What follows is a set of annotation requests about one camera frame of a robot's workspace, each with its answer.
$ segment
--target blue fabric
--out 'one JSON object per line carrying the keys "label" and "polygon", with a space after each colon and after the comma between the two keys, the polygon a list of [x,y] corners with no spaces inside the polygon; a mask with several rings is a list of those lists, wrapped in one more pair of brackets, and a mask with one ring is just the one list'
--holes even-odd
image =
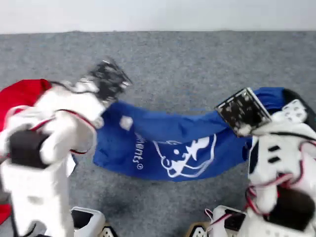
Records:
{"label": "blue fabric", "polygon": [[[283,88],[255,91],[269,109],[284,106]],[[113,103],[102,115],[94,163],[151,180],[184,181],[213,177],[247,160],[251,138],[237,138],[217,112],[203,116],[167,115]],[[130,117],[128,130],[120,125]]]}

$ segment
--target black wire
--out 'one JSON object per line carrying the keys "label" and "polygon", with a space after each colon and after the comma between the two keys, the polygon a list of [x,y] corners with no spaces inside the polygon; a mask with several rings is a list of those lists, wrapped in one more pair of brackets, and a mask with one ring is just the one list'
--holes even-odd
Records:
{"label": "black wire", "polygon": [[295,132],[271,132],[271,135],[278,135],[278,136],[292,136],[292,137],[300,137],[306,140],[311,140],[311,141],[316,141],[316,138],[300,134],[300,133],[295,133]]}
{"label": "black wire", "polygon": [[63,83],[61,83],[61,82],[59,82],[59,81],[49,81],[49,82],[50,82],[51,84],[54,84],[54,85],[59,85],[59,86],[61,86],[61,87],[65,88],[66,90],[68,90],[68,91],[72,92],[73,94],[85,94],[85,93],[91,93],[91,94],[94,94],[94,95],[95,95],[95,93],[94,93],[94,92],[89,91],[89,90],[84,90],[84,91],[74,91],[74,90],[72,90],[70,87],[66,86],[65,84],[63,84]]}

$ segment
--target red cloth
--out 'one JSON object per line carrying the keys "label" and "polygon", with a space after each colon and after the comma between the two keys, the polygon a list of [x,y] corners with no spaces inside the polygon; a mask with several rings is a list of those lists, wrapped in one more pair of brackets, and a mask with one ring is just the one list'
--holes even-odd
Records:
{"label": "red cloth", "polygon": [[11,215],[11,206],[9,204],[0,205],[0,225]]}
{"label": "red cloth", "polygon": [[[33,106],[44,92],[51,88],[45,79],[21,80],[0,91],[0,131],[3,130],[5,115],[12,107]],[[9,204],[0,205],[0,224],[11,214]]]}

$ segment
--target carpet floor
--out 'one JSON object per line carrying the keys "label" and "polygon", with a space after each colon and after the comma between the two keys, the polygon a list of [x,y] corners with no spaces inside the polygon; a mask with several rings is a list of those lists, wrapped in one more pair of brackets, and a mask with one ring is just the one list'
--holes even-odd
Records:
{"label": "carpet floor", "polygon": [[[21,79],[76,81],[104,55],[134,81],[122,100],[153,111],[203,114],[246,86],[285,86],[316,109],[316,32],[1,35],[0,88]],[[190,223],[207,220],[206,207],[243,207],[246,186],[246,163],[215,178],[173,183],[126,177],[79,158],[70,201],[102,211],[120,237],[182,237]],[[0,236],[12,236],[9,221]]]}

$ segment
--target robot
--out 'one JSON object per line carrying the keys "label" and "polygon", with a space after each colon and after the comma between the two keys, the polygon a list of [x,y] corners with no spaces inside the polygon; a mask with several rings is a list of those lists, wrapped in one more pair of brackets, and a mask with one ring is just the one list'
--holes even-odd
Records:
{"label": "robot", "polygon": [[[29,236],[32,222],[40,221],[47,231],[38,237],[115,237],[101,212],[70,210],[66,164],[71,153],[94,152],[101,114],[131,81],[107,58],[75,85],[51,83],[33,107],[10,109],[0,134],[1,179],[17,234]],[[90,136],[90,149],[80,150]]]}
{"label": "robot", "polygon": [[188,237],[315,237],[316,115],[302,98],[272,115],[250,88],[215,109],[236,136],[252,136],[243,211],[205,209]]}

